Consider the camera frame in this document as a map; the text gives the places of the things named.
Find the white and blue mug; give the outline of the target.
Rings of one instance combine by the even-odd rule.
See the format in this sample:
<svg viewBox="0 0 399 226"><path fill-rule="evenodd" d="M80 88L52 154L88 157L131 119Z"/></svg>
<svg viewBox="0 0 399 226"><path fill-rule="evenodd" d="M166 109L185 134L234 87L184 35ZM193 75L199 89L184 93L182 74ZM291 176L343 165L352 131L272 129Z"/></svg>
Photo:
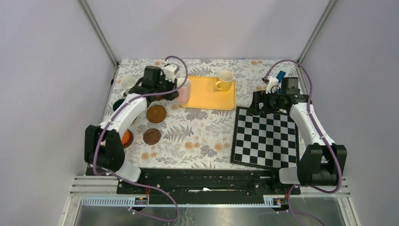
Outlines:
<svg viewBox="0 0 399 226"><path fill-rule="evenodd" d="M129 91L135 86L135 84L136 84L135 77L133 76L124 77L120 82L120 86L123 89L123 91L120 94L121 97L125 98L129 94Z"/></svg>

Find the brown coaster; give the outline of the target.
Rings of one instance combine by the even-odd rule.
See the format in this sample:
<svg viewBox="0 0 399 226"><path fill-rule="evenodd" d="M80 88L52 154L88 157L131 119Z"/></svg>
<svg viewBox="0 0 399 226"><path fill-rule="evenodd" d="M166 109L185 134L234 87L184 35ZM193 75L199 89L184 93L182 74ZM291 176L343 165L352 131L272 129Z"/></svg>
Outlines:
<svg viewBox="0 0 399 226"><path fill-rule="evenodd" d="M133 140L134 140L133 133L129 129L127 129L121 139L122 147L128 148L132 144Z"/></svg>
<svg viewBox="0 0 399 226"><path fill-rule="evenodd" d="M160 123L167 117L167 111L165 107L161 105L153 105L148 108L146 112L146 118L151 123Z"/></svg>

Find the pink mug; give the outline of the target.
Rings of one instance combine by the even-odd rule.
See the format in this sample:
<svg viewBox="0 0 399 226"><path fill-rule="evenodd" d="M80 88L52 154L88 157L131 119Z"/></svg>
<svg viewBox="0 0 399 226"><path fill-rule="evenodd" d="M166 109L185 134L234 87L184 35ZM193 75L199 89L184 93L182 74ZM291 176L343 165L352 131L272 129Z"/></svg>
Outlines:
<svg viewBox="0 0 399 226"><path fill-rule="evenodd" d="M184 85L178 90L179 96L177 97L177 101L179 104L186 104L190 99L191 93L191 82L189 79L186 80Z"/></svg>

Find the dark green mug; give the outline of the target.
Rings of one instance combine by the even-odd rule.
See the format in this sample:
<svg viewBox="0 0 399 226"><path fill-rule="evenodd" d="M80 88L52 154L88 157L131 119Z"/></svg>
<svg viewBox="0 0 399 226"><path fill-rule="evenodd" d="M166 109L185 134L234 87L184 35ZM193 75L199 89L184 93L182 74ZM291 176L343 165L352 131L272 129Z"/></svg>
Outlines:
<svg viewBox="0 0 399 226"><path fill-rule="evenodd" d="M119 99L117 101L114 102L114 104L112 105L112 109L113 111L117 111L117 109L123 104L125 99Z"/></svg>

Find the yellow plastic tray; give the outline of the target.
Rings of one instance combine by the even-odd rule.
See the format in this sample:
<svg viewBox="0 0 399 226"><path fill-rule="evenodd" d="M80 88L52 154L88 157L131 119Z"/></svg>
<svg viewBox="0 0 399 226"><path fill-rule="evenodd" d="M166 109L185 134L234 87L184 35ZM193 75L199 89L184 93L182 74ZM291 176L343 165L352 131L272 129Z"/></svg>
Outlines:
<svg viewBox="0 0 399 226"><path fill-rule="evenodd" d="M180 106L226 111L236 106L235 82L228 91L223 92L216 88L219 82L217 77L189 76L188 79L191 82L190 98Z"/></svg>

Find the dark wood grain coaster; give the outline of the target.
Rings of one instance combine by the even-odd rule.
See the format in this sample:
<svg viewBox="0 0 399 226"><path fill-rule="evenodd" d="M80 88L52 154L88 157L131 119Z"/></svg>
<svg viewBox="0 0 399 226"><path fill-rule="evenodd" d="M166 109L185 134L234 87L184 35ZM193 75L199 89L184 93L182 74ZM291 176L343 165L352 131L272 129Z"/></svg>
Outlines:
<svg viewBox="0 0 399 226"><path fill-rule="evenodd" d="M161 139L161 132L158 129L148 129L143 134L143 141L148 145L154 145Z"/></svg>

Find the orange mug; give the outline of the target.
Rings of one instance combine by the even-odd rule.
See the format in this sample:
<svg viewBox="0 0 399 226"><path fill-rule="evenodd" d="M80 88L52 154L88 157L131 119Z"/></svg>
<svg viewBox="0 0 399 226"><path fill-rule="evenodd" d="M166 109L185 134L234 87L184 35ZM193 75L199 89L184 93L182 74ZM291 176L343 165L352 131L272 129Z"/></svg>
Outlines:
<svg viewBox="0 0 399 226"><path fill-rule="evenodd" d="M130 130L127 129L121 139L122 145L129 146L131 144L131 138L132 136L130 135Z"/></svg>

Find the yellow mug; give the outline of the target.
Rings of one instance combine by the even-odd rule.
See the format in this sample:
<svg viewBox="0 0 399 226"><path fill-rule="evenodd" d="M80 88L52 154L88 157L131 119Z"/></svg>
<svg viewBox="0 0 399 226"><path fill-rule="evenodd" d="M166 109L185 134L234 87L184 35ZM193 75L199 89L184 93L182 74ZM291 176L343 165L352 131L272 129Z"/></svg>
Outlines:
<svg viewBox="0 0 399 226"><path fill-rule="evenodd" d="M215 88L222 92L227 92L231 89L234 82L234 74L230 71L221 71L218 75L218 81Z"/></svg>

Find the brown coaster bottom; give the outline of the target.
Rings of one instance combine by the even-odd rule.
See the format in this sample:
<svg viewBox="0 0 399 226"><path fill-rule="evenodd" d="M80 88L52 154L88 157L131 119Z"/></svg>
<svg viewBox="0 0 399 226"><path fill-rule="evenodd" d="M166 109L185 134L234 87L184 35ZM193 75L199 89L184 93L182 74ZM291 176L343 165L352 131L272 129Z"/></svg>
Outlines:
<svg viewBox="0 0 399 226"><path fill-rule="evenodd" d="M134 140L133 133L129 129L127 129L121 139L122 147L128 148L132 144L133 140Z"/></svg>

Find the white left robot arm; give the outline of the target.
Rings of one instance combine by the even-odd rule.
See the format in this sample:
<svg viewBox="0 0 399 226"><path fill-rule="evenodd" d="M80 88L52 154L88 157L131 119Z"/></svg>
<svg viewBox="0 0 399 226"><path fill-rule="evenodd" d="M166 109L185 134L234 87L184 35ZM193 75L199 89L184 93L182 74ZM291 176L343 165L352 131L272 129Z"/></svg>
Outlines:
<svg viewBox="0 0 399 226"><path fill-rule="evenodd" d="M128 188L136 194L145 190L146 181L140 177L141 169L125 159L122 137L130 124L157 97L166 100L178 97L178 70L174 64L145 67L143 77L128 91L117 110L98 126L89 125L85 130L85 162L93 169L100 167L129 180Z"/></svg>

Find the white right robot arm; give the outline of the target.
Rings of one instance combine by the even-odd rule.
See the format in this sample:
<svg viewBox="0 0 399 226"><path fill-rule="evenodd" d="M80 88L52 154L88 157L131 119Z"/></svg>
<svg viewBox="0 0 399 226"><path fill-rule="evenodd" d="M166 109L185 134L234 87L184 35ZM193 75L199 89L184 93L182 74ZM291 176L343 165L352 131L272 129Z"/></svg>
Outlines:
<svg viewBox="0 0 399 226"><path fill-rule="evenodd" d="M311 98L301 94L296 77L278 80L272 76L263 79L266 89L253 93L249 113L277 113L284 110L298 127L306 149L297 166L281 168L270 180L276 194L288 189L289 184L302 186L336 186L342 183L347 150L325 132L318 120Z"/></svg>

